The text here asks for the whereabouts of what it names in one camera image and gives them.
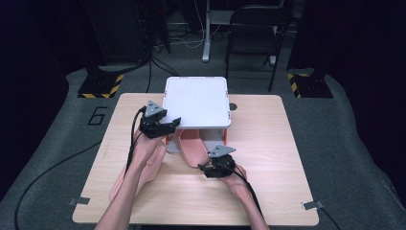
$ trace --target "black chair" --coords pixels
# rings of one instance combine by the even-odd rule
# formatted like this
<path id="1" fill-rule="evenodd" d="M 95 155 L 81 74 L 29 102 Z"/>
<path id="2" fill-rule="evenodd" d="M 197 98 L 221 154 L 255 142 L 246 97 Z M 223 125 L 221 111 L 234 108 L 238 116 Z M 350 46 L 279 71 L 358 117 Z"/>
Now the black chair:
<path id="1" fill-rule="evenodd" d="M 291 11 L 280 6 L 244 6 L 237 9 L 230 19 L 226 51 L 226 80 L 230 54 L 276 57 L 268 91 L 278 66 L 283 34 L 292 18 Z"/>

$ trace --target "wooden table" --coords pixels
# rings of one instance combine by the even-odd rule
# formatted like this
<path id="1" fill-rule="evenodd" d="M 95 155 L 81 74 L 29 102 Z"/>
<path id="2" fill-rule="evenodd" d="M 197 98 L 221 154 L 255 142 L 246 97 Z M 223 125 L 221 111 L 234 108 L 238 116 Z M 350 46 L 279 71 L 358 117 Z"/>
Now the wooden table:
<path id="1" fill-rule="evenodd" d="M 313 226 L 317 211 L 282 100 L 272 95 L 229 95 L 232 124 L 227 146 L 247 171 L 269 225 Z M 75 222 L 98 222 L 110 203 L 109 192 L 126 162 L 132 120 L 139 108 L 162 94 L 123 94 L 104 135 L 83 188 L 87 205 L 78 204 Z M 155 180 L 147 183 L 134 203 L 131 223 L 176 225 L 248 225 L 239 201 L 217 179 L 187 166 L 179 153 L 167 153 Z"/>

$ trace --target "handheld controller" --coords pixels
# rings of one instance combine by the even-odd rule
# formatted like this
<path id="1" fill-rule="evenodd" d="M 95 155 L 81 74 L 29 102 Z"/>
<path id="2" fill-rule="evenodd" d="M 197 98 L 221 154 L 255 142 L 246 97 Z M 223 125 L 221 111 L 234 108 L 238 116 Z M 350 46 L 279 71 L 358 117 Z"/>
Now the handheld controller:
<path id="1" fill-rule="evenodd" d="M 236 149 L 217 145 L 212 151 L 209 151 L 209 157 L 212 159 L 211 166 L 199 165 L 199 169 L 204 172 L 208 178 L 219 178 L 229 176 L 236 167 L 236 162 L 229 153 Z"/>

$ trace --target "yellow and black tape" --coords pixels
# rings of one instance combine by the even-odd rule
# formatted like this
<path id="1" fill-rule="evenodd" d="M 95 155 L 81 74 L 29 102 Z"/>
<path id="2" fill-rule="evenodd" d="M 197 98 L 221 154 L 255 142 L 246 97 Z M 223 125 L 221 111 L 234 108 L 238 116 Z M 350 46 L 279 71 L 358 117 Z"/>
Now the yellow and black tape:
<path id="1" fill-rule="evenodd" d="M 113 88 L 111 89 L 110 93 L 108 94 L 78 94 L 78 98 L 113 98 L 114 95 L 116 95 L 117 91 L 119 90 L 120 84 L 122 83 L 122 80 L 124 78 L 124 75 L 119 75 L 116 79 L 116 82 L 114 83 Z"/>
<path id="2" fill-rule="evenodd" d="M 293 91 L 293 94 L 295 95 L 295 98 L 301 98 L 301 93 L 299 92 L 298 85 L 296 84 L 295 78 L 294 78 L 296 75 L 301 76 L 301 77 L 310 77 L 310 76 L 307 74 L 288 74 L 287 75 L 287 78 L 289 79 L 289 82 L 290 82 L 290 87 L 292 87 L 292 91 Z"/>

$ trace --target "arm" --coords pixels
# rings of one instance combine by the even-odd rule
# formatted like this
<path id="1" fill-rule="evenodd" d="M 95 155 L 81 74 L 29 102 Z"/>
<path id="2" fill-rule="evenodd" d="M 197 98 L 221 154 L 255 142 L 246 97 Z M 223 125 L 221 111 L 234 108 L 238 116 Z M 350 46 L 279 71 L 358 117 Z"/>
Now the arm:
<path id="1" fill-rule="evenodd" d="M 137 138 L 140 134 L 141 132 L 137 130 L 134 137 Z M 149 139 L 144 134 L 139 136 L 123 184 L 104 212 L 96 229 L 128 228 L 141 172 L 161 139 L 162 138 Z"/>
<path id="2" fill-rule="evenodd" d="M 237 167 L 246 177 L 246 171 L 241 166 Z M 218 179 L 225 185 L 227 185 L 234 196 L 236 196 L 241 201 L 245 214 L 248 218 L 248 221 L 250 222 L 251 229 L 269 230 L 269 226 L 266 224 L 265 219 L 263 219 L 263 216 L 259 212 L 257 205 L 255 204 L 255 201 L 252 198 L 245 182 L 234 173 Z"/>

